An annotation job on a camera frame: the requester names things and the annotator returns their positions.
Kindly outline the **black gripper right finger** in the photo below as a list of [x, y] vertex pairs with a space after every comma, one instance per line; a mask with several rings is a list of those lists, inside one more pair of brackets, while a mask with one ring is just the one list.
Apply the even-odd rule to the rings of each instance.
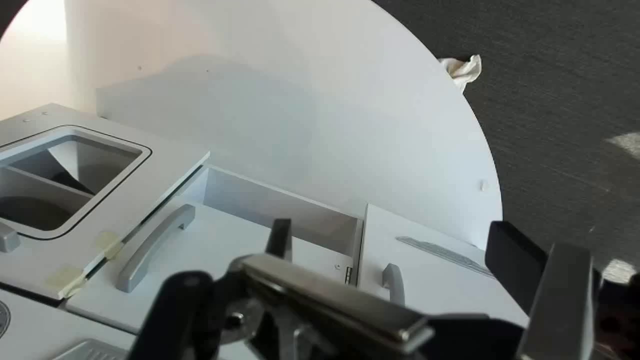
[[534, 305], [546, 258], [514, 224], [489, 224], [484, 265], [523, 312]]

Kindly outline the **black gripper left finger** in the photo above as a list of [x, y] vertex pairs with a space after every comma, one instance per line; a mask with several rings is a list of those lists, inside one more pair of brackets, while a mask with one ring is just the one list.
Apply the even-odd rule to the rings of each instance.
[[217, 360], [224, 314], [221, 280], [176, 272], [159, 286], [128, 360]]

